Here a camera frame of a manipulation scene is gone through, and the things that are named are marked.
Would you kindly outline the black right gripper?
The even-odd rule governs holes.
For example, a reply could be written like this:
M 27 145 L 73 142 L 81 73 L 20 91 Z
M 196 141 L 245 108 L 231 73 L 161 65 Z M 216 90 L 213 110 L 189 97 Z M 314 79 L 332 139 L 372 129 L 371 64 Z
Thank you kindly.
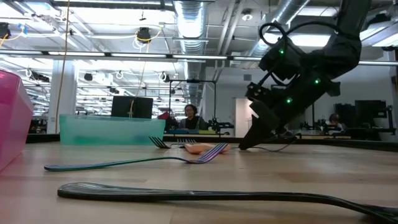
M 315 73 L 304 77 L 295 75 L 283 88 L 264 88 L 250 83 L 247 98 L 252 103 L 249 107 L 258 117 L 252 117 L 252 126 L 241 140 L 240 150 L 257 146 L 271 138 L 273 130 L 303 113 L 325 93 L 340 95 L 340 85 L 340 82 Z

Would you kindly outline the orange-handled silver fork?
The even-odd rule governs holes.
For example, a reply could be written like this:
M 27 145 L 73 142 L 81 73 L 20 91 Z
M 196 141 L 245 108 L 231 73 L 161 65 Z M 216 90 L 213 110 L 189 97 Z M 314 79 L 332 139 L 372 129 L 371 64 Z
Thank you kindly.
M 190 154 L 202 154 L 216 146 L 215 144 L 199 143 L 193 139 L 177 139 L 177 145 Z

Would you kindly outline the black fork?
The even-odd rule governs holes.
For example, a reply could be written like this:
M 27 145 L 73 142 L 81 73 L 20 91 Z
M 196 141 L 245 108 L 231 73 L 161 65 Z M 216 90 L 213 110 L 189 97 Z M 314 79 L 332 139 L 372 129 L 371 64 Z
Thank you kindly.
M 156 147 L 158 147 L 160 149 L 171 149 L 172 146 L 177 146 L 179 148 L 185 147 L 185 145 L 180 142 L 171 144 L 170 146 L 168 146 L 168 145 L 166 145 L 166 143 L 163 142 L 163 140 L 161 138 L 158 138 L 158 137 L 149 136 L 149 139 Z
M 398 224 L 398 208 L 360 204 L 329 195 L 310 193 L 143 189 L 74 182 L 59 187 L 57 195 L 62 198 L 109 202 L 237 200 L 319 203 L 353 210 L 375 218 L 382 224 Z

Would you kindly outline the iridescent rainbow fork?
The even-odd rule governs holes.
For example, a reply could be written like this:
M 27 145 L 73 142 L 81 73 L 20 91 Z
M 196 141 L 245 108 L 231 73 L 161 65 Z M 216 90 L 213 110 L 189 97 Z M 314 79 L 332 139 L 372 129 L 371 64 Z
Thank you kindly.
M 231 149 L 230 145 L 226 142 L 219 143 L 210 148 L 197 159 L 184 159 L 182 157 L 153 157 L 148 159 L 133 159 L 126 161 L 114 161 L 114 162 L 103 162 L 99 164 L 78 164 L 78 165 L 44 165 L 44 169 L 50 172 L 64 172 L 64 171 L 77 171 L 77 170 L 91 170 L 91 169 L 103 169 L 112 166 L 121 166 L 126 164 L 134 164 L 139 162 L 152 162 L 161 160 L 177 160 L 182 161 L 186 164 L 206 164 L 212 161 L 216 156 L 222 152 L 227 152 Z

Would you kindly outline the person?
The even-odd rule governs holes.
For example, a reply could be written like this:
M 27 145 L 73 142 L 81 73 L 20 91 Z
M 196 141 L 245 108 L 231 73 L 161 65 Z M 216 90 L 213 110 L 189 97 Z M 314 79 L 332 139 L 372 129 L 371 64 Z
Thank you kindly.
M 340 123 L 340 117 L 338 114 L 333 113 L 329 117 L 328 128 L 332 131 L 342 132 L 344 131 L 343 124 Z
M 189 104 L 184 107 L 186 118 L 180 121 L 178 126 L 179 129 L 196 129 L 196 130 L 207 130 L 208 125 L 206 121 L 197 115 L 197 107 Z

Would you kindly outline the black desk with monitors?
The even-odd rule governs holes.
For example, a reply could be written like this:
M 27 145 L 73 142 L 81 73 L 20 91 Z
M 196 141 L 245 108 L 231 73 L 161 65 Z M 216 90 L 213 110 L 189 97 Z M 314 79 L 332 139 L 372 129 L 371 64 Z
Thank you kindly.
M 343 125 L 343 133 L 351 139 L 380 141 L 382 133 L 396 135 L 391 105 L 385 100 L 356 100 L 351 104 L 334 104 Z

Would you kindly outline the black monitor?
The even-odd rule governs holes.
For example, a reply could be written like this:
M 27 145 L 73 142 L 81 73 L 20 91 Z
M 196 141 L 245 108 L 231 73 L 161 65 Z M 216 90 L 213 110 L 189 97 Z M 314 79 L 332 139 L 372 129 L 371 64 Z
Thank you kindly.
M 127 118 L 152 117 L 153 99 L 135 96 L 114 96 L 111 116 Z

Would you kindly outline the overhead light bar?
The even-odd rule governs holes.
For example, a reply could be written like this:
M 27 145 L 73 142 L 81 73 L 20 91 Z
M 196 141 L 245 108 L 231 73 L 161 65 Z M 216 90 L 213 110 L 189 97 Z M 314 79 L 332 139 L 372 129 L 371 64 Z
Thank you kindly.
M 62 52 L 36 50 L 0 50 L 0 57 L 51 58 L 55 60 L 222 60 L 233 62 L 260 62 L 260 57 L 223 56 L 223 55 L 187 55 L 187 54 L 147 54 L 114 52 Z

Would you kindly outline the teal translucent plastic bin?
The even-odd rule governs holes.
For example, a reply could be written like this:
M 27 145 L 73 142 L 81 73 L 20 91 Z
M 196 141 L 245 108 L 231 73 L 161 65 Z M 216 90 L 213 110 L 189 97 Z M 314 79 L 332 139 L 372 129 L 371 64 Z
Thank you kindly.
M 60 142 L 76 146 L 150 145 L 162 138 L 162 119 L 61 114 Z

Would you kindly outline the white pillar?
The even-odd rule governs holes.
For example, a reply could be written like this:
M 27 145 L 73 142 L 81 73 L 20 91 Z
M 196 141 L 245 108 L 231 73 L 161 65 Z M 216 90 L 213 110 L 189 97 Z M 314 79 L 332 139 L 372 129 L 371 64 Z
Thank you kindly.
M 47 134 L 59 133 L 61 114 L 75 114 L 78 75 L 79 69 L 73 61 L 53 61 Z

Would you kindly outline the pink translucent plastic bin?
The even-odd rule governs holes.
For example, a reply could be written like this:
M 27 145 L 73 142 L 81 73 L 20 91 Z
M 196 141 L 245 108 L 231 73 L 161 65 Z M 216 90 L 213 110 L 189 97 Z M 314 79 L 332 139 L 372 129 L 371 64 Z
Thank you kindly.
M 22 79 L 0 70 L 0 172 L 24 150 L 33 109 Z

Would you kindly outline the silver round ventilation duct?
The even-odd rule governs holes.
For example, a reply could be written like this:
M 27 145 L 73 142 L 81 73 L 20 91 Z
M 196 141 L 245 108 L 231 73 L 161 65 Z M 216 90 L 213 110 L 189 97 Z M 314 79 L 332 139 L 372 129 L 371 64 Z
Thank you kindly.
M 201 39 L 205 33 L 206 6 L 199 1 L 175 1 L 175 12 L 177 13 L 178 37 L 182 54 L 203 55 L 205 43 Z M 187 80 L 199 80 L 201 63 L 184 62 L 184 75 Z M 189 102 L 198 105 L 201 97 L 200 85 L 186 84 L 185 92 Z
M 277 9 L 270 13 L 266 22 L 278 22 L 280 25 L 290 25 L 299 12 L 310 0 L 279 0 Z M 247 57 L 260 57 L 269 50 L 269 46 L 258 38 L 254 45 L 245 54 Z

